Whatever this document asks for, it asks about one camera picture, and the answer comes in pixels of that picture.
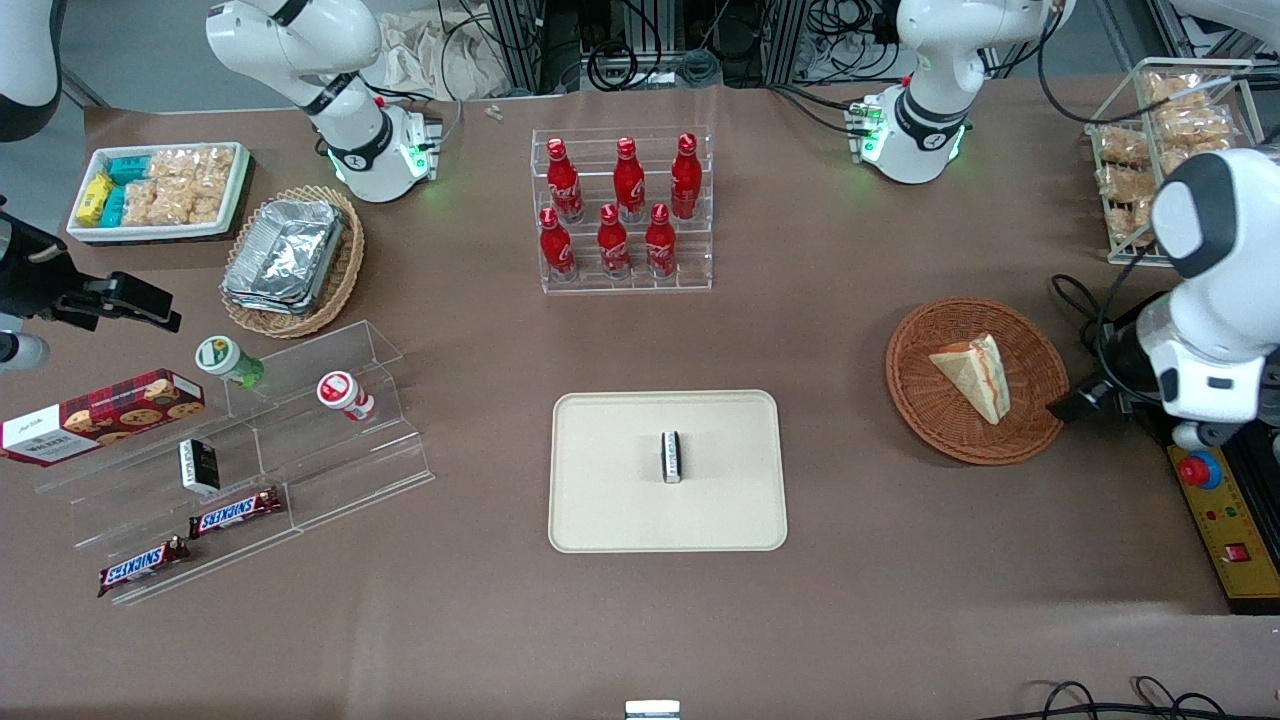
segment cookie box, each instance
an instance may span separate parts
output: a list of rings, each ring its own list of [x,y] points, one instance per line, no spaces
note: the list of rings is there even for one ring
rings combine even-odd
[[[6,420],[0,457],[47,468],[205,410],[205,393],[173,370],[152,370]]]

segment brown tablecloth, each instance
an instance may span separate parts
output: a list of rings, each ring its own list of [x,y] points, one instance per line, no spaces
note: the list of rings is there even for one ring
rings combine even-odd
[[[1112,78],[1060,82],[1091,108]],[[854,96],[847,88],[840,95]],[[1160,448],[1111,418],[1024,465],[915,438],[882,356],[946,295],[1002,300],[1088,368],[1048,275],[1098,291],[1103,224],[1078,145],[1033,83],[992,82],[964,154],[895,186],[764,91],[575,94],[468,105],[439,182],[360,205],[369,254],[338,323],[404,351],[406,414],[438,479],[133,609],[93,598],[65,502],[0,473],[0,702],[12,717],[941,717],[1038,707],[1039,680],[1132,700],[1129,675],[1275,712],[1280,623],[1225,616]],[[445,122],[452,108],[442,106]],[[829,114],[835,119],[835,113]],[[716,288],[547,297],[530,233],[534,128],[707,122]],[[93,146],[238,140],[250,202],[335,181],[298,111],[90,114]],[[174,292],[169,336],[38,323],[50,365],[0,375],[12,416],[155,366],[195,373],[225,332],[227,245],[76,247]],[[1139,270],[1121,304],[1172,282]],[[763,388],[782,423],[790,537],[767,553],[571,556],[547,541],[552,405],[566,392]]]

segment wicker basket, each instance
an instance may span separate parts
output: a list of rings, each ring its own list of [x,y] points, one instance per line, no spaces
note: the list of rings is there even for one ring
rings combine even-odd
[[[1010,407],[987,423],[929,360],[940,347],[991,333],[1009,380]],[[1062,423],[1046,406],[1068,391],[1053,345],[1014,309],[968,297],[916,307],[893,331],[884,357],[893,405],[924,442],[975,465],[1011,465],[1043,451]]]
[[[342,236],[338,240],[340,245],[329,265],[329,275],[320,292],[320,301],[316,304],[316,309],[306,315],[250,310],[236,305],[225,295],[223,295],[223,305],[232,320],[244,329],[276,338],[302,337],[332,323],[342,311],[342,306],[351,299],[351,292],[356,288],[356,275],[360,274],[360,264],[365,259],[365,231],[360,225],[360,218],[351,201],[328,187],[306,186],[285,190],[273,200],[323,200],[340,209],[344,215]],[[262,208],[266,208],[266,202],[253,210],[253,214],[241,227],[239,234],[236,236],[236,245],[232,246],[230,256],[227,259],[228,268],[236,261],[236,255],[239,254],[241,246],[244,243],[244,236],[248,234],[248,228],[257,219]]]

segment red bottle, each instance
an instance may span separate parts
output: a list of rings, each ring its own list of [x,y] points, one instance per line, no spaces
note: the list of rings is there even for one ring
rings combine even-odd
[[[568,159],[564,141],[553,137],[547,141],[547,155],[552,164],[547,168],[547,184],[552,190],[552,202],[559,210],[561,220],[573,224],[582,220],[582,186],[577,181],[577,168]]]
[[[554,208],[543,208],[538,220],[543,225],[543,258],[550,270],[552,282],[566,283],[577,277],[577,263],[573,260],[573,247],[568,231],[561,227]]]
[[[600,208],[600,232],[595,234],[600,243],[600,261],[609,279],[622,281],[631,274],[631,256],[627,255],[627,228],[618,224],[618,208],[605,202]]]
[[[687,220],[698,211],[698,193],[703,191],[703,164],[698,161],[698,138],[686,132],[680,136],[676,161],[671,164],[671,211]]]
[[[636,141],[618,140],[618,164],[613,167],[613,192],[623,223],[644,220],[644,168],[636,160]]]
[[[653,204],[653,222],[644,233],[644,246],[649,255],[649,272],[662,281],[676,274],[676,228],[671,227],[667,206]]]

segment yellow control panel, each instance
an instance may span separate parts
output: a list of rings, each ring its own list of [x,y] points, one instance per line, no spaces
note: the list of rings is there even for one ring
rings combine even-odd
[[[1178,446],[1169,446],[1166,452],[1175,469],[1193,455]],[[1221,479],[1216,486],[1213,482],[1204,487],[1180,482],[1179,487],[1196,515],[1196,525],[1213,559],[1213,569],[1222,582],[1222,589],[1230,598],[1280,598],[1280,573],[1276,573],[1254,519],[1240,497],[1240,487],[1231,468],[1217,448],[1194,455],[1207,462],[1203,457],[1206,454],[1217,461],[1215,470]]]

